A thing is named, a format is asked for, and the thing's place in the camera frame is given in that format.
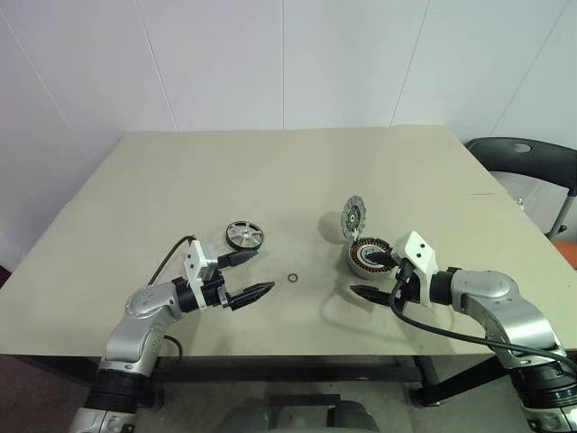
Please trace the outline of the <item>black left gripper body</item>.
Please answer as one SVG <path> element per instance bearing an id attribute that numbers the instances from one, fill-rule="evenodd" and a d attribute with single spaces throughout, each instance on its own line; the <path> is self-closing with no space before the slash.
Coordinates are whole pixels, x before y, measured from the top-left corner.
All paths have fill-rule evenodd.
<path id="1" fill-rule="evenodd" d="M 230 306 L 231 295 L 226 290 L 223 275 L 214 275 L 210 281 L 203 285 L 201 290 L 207 307 L 228 308 Z"/>

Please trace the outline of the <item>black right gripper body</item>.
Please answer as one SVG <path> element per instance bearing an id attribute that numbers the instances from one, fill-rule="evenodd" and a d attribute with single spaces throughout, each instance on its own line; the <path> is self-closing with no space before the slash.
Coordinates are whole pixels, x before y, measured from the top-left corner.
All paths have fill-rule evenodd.
<path id="1" fill-rule="evenodd" d="M 390 304 L 418 303 L 418 277 L 415 265 L 407 258 L 401 259 L 395 274 L 395 285 L 389 295 Z"/>

